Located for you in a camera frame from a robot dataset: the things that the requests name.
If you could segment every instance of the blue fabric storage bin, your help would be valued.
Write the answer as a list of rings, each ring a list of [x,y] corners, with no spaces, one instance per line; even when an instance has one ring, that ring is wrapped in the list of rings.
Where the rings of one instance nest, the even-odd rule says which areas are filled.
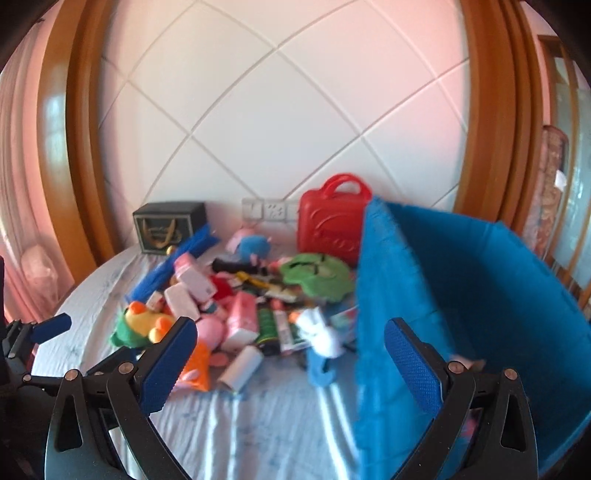
[[[448,360],[515,368],[530,399],[543,474],[591,418],[591,328],[551,271],[503,224],[385,203],[365,213],[358,270],[356,440],[362,479],[390,478],[431,417],[384,347],[384,326],[402,317]],[[458,466],[456,442],[441,478]]]

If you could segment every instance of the plush toy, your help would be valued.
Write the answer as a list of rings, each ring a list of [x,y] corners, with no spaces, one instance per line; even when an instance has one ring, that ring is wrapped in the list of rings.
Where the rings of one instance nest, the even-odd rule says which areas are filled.
[[[150,331],[150,341],[158,343],[172,328],[170,319],[161,317]],[[221,343],[225,325],[214,315],[204,315],[197,322],[197,345],[176,382],[176,388],[192,388],[203,392],[210,390],[209,365],[212,350]]]
[[[164,338],[164,335],[172,328],[173,322],[164,317],[159,318],[155,328],[150,331],[150,340],[158,343]],[[181,374],[175,384],[175,388],[192,388],[208,392],[210,390],[209,382],[209,355],[210,350],[207,344],[197,337],[197,345],[189,356],[189,360],[183,367]]]
[[[139,301],[131,302],[117,319],[115,331],[111,335],[111,344],[130,348],[144,348],[152,344],[148,335],[159,319],[167,319],[174,323],[170,315],[154,313]]]
[[[226,245],[226,250],[235,254],[241,262],[258,265],[271,252],[269,240],[263,235],[257,235],[251,228],[241,228],[232,236]]]
[[[320,307],[303,310],[295,324],[299,328],[300,336],[310,342],[310,346],[319,356],[338,358],[345,353],[339,334],[328,325]]]
[[[300,285],[309,297],[343,300],[355,289],[345,262],[324,254],[299,254],[279,267],[283,282]]]

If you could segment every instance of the red plastic suitcase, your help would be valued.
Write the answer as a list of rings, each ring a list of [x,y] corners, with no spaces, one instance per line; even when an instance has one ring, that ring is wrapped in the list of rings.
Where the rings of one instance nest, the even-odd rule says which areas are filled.
[[[349,181],[359,185],[359,193],[336,192],[340,185]],[[305,192],[300,200],[298,250],[332,255],[355,267],[361,245],[363,211],[371,197],[369,187],[352,173],[335,175],[320,190]]]

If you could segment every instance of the white plush toy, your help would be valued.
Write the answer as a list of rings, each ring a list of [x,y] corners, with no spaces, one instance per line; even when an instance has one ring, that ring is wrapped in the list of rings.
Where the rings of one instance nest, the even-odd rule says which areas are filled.
[[[337,331],[326,324],[320,307],[301,312],[295,324],[300,329],[300,336],[310,342],[319,356],[337,358],[345,353]]]

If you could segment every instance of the white paper tag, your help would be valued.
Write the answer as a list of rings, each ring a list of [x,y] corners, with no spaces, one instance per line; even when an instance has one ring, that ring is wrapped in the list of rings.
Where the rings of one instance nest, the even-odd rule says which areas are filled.
[[[566,175],[562,173],[561,170],[556,170],[554,186],[564,193],[564,189],[566,188]]]

